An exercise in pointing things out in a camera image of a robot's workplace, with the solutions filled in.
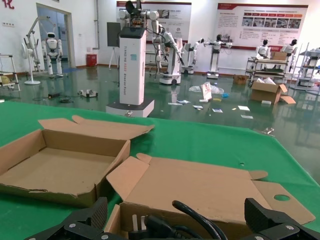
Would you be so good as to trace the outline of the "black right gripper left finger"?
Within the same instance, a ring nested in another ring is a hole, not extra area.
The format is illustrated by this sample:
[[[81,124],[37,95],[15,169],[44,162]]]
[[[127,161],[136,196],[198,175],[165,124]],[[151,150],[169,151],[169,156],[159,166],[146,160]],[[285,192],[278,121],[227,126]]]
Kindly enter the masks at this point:
[[[99,197],[91,206],[73,211],[61,223],[28,236],[27,240],[93,240],[104,230],[108,199]]]

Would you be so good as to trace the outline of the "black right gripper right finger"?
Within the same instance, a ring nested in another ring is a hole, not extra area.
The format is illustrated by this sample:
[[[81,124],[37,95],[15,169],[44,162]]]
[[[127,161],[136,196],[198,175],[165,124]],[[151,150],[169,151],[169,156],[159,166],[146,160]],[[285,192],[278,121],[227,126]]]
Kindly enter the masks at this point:
[[[244,201],[244,218],[252,231],[241,240],[320,240],[320,233],[311,230],[284,212],[271,210],[253,198]]]

